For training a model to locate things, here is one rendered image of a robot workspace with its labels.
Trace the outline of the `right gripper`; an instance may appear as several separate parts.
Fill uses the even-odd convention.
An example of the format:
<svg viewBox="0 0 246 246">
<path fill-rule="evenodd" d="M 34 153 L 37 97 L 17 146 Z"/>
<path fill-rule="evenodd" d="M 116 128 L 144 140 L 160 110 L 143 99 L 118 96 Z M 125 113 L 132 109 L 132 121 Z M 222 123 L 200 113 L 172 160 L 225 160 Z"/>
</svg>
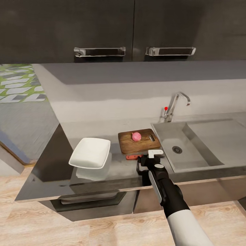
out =
<svg viewBox="0 0 246 246">
<path fill-rule="evenodd" d="M 141 166 L 144 167 L 148 167 L 149 163 L 151 161 L 156 161 L 157 163 L 159 163 L 159 157 L 154 156 L 154 158 L 148 158 L 148 157 L 139 157 L 138 156 L 138 163 L 141 163 Z"/>
</svg>

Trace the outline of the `vidalia onion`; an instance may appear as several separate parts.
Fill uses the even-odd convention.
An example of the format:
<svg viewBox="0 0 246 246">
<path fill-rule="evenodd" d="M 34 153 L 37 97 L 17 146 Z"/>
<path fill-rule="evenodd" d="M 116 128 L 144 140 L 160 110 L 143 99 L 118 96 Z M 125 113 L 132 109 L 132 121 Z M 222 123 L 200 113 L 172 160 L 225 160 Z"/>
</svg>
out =
<svg viewBox="0 0 246 246">
<path fill-rule="evenodd" d="M 140 141 L 141 135 L 139 133 L 132 133 L 133 141 Z"/>
</svg>

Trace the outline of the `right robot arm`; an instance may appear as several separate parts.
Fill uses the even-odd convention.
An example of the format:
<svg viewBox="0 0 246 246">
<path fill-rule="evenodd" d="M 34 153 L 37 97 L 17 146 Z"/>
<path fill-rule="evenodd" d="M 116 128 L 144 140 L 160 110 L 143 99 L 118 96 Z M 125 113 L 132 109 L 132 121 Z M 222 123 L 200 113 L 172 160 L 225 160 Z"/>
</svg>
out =
<svg viewBox="0 0 246 246">
<path fill-rule="evenodd" d="M 148 150 L 147 157 L 139 157 L 138 163 L 148 167 L 149 179 L 158 201 L 164 208 L 175 246 L 215 246 L 183 200 L 181 189 L 170 179 L 160 158 L 162 150 Z"/>
</svg>

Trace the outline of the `cutting board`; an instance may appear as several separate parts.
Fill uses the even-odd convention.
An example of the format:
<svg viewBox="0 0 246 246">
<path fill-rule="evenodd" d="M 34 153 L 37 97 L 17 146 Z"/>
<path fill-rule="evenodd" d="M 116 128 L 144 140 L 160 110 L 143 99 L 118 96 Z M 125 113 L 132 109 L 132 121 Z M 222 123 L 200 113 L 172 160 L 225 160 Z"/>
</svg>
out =
<svg viewBox="0 0 246 246">
<path fill-rule="evenodd" d="M 140 141 L 133 141 L 132 133 L 139 133 L 141 135 Z M 149 135 L 152 136 L 154 141 L 150 139 Z M 119 132 L 118 138 L 123 154 L 153 150 L 161 147 L 161 143 L 159 142 L 156 134 L 151 128 L 128 132 Z"/>
</svg>

